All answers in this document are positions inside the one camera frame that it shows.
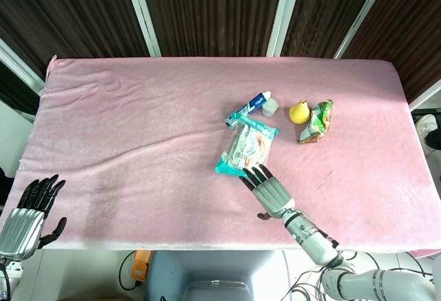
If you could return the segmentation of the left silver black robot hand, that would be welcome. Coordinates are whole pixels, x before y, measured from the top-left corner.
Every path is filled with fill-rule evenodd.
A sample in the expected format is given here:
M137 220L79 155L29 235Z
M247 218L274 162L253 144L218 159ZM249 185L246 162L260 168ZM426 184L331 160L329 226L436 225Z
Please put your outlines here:
M1 259L21 262L37 249L54 242L63 233L67 218L62 217L54 231L43 235L46 219L65 181L57 174L32 181L22 193L18 205L9 213L1 230Z

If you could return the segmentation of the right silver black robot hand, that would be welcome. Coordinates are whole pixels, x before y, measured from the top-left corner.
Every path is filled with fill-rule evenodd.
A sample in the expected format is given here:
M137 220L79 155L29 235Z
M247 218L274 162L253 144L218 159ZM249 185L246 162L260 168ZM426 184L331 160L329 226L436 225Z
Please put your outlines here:
M246 177L239 176L239 179L265 210L264 213L257 214L259 219L279 219L286 212L295 208L292 195L266 166L259 164L258 167L251 169L243 168L243 172Z

